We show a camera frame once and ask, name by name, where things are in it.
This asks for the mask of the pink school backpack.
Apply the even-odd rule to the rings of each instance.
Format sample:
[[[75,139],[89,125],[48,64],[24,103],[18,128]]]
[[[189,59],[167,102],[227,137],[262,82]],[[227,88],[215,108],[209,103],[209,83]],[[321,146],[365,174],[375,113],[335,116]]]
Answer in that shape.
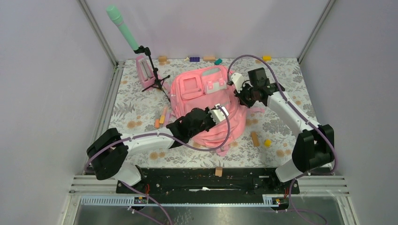
[[[239,103],[234,95],[234,86],[227,85],[227,68],[212,66],[183,72],[175,77],[171,84],[170,100],[176,118],[185,116],[194,108],[214,108],[220,104],[229,114],[229,121],[203,131],[193,137],[193,141],[208,148],[223,146],[216,153],[224,157],[229,151],[229,144],[245,131],[246,117],[251,113],[262,113],[265,109],[248,109]]]

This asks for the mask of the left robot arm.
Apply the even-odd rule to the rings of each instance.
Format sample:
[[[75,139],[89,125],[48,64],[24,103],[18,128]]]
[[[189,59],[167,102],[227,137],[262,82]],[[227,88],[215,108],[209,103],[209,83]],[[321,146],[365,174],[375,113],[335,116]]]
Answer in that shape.
[[[128,156],[157,149],[171,149],[188,142],[203,131],[225,121],[228,111],[217,105],[209,109],[194,108],[185,116],[156,131],[123,135],[116,128],[106,130],[87,149],[87,166],[96,179],[116,178],[135,193],[145,188],[145,179],[136,165],[126,162]]]

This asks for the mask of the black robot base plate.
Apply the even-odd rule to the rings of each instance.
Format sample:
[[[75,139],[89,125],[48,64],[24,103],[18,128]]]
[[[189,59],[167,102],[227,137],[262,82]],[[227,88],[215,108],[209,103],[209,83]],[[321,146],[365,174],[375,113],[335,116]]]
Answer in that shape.
[[[223,168],[222,177],[215,168],[142,168],[143,179],[134,188],[150,197],[176,201],[181,199],[235,199],[252,195],[299,194],[298,183],[280,182],[274,168]]]

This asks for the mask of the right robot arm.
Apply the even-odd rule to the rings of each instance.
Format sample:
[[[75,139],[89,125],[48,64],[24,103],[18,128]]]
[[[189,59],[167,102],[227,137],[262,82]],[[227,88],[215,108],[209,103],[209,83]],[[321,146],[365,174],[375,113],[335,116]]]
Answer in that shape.
[[[288,181],[335,160],[334,130],[330,125],[308,119],[278,82],[270,82],[264,68],[251,70],[248,75],[249,82],[245,82],[240,73],[230,76],[240,104],[252,107],[255,102],[263,103],[296,137],[291,159],[277,167],[276,176],[269,180],[270,189],[281,193],[287,188]]]

